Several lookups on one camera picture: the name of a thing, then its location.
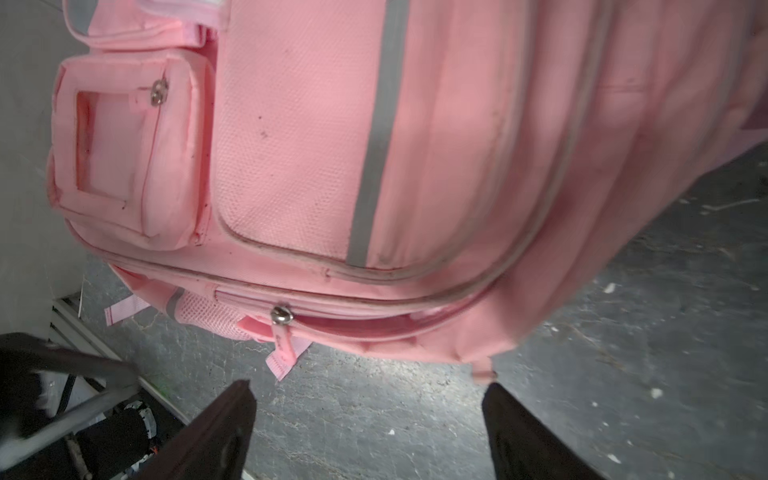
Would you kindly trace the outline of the pink school backpack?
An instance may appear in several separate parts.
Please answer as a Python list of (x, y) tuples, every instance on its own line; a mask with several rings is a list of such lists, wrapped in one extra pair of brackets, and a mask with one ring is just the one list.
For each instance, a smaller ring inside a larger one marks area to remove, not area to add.
[(468, 364), (767, 137), (763, 1), (66, 1), (47, 193), (178, 322)]

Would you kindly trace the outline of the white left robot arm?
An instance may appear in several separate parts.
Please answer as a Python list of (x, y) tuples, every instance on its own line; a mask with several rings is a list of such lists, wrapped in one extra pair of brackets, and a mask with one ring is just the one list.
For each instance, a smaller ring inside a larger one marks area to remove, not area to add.
[(132, 365), (2, 335), (2, 478), (133, 479), (182, 428)]

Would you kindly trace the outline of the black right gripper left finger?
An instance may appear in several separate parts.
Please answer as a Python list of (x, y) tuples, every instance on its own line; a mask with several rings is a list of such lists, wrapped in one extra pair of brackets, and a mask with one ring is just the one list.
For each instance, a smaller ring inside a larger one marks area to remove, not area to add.
[(138, 479), (240, 479), (257, 413), (250, 382), (237, 380), (136, 475)]

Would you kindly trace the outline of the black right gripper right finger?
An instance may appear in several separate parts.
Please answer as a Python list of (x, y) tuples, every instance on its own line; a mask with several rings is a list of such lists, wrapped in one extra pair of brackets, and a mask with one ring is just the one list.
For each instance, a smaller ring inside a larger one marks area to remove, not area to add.
[(502, 385), (488, 386), (482, 412), (498, 479), (603, 479)]

